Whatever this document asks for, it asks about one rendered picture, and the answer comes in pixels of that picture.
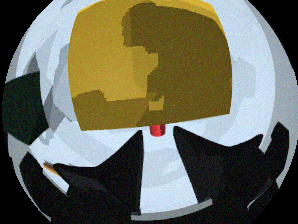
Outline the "red cylinder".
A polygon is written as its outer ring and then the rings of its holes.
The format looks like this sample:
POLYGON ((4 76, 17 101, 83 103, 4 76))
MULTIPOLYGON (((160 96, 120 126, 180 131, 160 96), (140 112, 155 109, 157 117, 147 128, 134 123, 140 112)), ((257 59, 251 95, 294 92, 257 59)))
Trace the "red cylinder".
POLYGON ((165 124, 150 125, 150 135, 153 137, 161 137, 165 135, 165 124))

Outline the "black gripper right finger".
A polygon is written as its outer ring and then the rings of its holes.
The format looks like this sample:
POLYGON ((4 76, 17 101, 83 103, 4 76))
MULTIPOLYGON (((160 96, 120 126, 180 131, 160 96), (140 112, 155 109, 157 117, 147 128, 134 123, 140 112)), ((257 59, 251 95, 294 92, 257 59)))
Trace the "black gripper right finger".
POLYGON ((258 133, 250 140, 226 147, 178 125, 173 127, 173 136, 198 204, 210 200, 210 196, 229 179, 235 167, 246 160, 261 145, 263 139, 263 135, 258 133))

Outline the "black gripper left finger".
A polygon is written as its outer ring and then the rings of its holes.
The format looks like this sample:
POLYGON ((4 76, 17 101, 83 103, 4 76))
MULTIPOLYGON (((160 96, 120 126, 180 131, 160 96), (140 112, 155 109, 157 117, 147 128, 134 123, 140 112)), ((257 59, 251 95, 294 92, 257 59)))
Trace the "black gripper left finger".
POLYGON ((144 132, 137 131, 98 167, 53 164, 68 185, 110 198, 133 214, 140 213, 144 132))

